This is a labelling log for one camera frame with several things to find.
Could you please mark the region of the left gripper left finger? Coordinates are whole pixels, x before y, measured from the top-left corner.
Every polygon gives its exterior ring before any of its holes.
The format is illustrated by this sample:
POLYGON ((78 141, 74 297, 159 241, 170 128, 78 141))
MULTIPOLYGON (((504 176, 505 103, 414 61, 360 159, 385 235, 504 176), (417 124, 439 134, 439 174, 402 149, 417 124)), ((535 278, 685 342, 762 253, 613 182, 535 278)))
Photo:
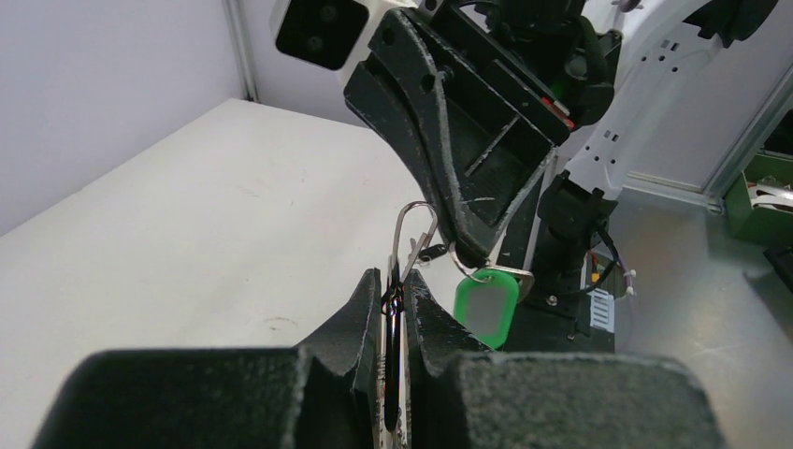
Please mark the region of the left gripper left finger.
POLYGON ((381 274, 289 347, 108 350, 65 380, 36 448, 371 448, 381 274))

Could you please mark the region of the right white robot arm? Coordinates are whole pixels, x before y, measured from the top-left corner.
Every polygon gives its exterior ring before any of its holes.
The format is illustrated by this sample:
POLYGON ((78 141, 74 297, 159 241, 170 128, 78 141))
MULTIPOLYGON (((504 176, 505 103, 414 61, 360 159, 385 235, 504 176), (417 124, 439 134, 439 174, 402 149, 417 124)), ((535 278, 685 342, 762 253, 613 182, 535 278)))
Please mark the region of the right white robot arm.
POLYGON ((773 1, 367 1, 339 72, 353 113, 396 151, 471 277, 516 216, 550 153, 591 135, 543 199, 572 244, 594 221, 561 209, 613 206, 650 127, 688 77, 753 35, 773 1))

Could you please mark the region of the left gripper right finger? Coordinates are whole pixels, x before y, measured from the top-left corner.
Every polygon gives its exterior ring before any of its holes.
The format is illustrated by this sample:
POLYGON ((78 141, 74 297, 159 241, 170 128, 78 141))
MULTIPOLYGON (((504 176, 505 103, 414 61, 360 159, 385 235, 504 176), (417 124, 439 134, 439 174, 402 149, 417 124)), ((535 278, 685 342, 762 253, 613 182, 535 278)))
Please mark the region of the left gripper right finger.
POLYGON ((725 448, 695 374, 668 358, 495 352, 405 283, 411 448, 725 448))

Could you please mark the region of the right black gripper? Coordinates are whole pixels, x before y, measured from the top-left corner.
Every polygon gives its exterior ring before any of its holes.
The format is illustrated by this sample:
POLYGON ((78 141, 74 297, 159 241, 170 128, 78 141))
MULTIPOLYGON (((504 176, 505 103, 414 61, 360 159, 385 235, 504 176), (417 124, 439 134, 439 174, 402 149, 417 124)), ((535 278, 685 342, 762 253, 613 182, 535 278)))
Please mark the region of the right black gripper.
POLYGON ((385 13, 345 102, 416 180, 463 265, 482 268, 493 244, 463 205, 490 226, 510 219, 550 150, 612 103, 620 33, 582 1, 431 1, 427 30, 412 9, 385 13), (449 110, 466 127, 455 173, 449 110))

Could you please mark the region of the large metal keyring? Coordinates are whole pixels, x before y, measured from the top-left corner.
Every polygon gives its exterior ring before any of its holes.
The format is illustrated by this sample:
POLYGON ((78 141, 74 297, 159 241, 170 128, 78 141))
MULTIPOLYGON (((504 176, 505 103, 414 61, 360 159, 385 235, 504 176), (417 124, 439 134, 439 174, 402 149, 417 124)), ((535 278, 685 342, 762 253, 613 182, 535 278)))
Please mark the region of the large metal keyring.
POLYGON ((422 413, 426 391, 426 368, 422 359, 417 311, 411 296, 409 275, 438 227, 438 214, 426 201, 412 201, 396 218, 388 255, 386 285, 379 300, 380 335, 377 342, 377 381, 374 442, 377 448, 410 448, 419 439, 412 436, 415 417, 422 413), (399 259, 400 237, 407 214, 426 208, 431 216, 429 228, 410 239, 411 250, 405 262, 399 259))

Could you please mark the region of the green tag key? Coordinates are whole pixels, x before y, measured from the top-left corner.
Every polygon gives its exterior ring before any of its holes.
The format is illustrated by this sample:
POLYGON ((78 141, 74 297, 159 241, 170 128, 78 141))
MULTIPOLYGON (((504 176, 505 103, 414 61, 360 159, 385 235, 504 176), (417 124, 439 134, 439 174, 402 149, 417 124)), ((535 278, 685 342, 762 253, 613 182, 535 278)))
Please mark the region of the green tag key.
POLYGON ((454 243, 449 246, 449 255, 464 275, 455 288, 454 319, 483 344, 500 348, 509 337, 518 302, 533 287, 533 273, 492 264, 467 271, 454 243))

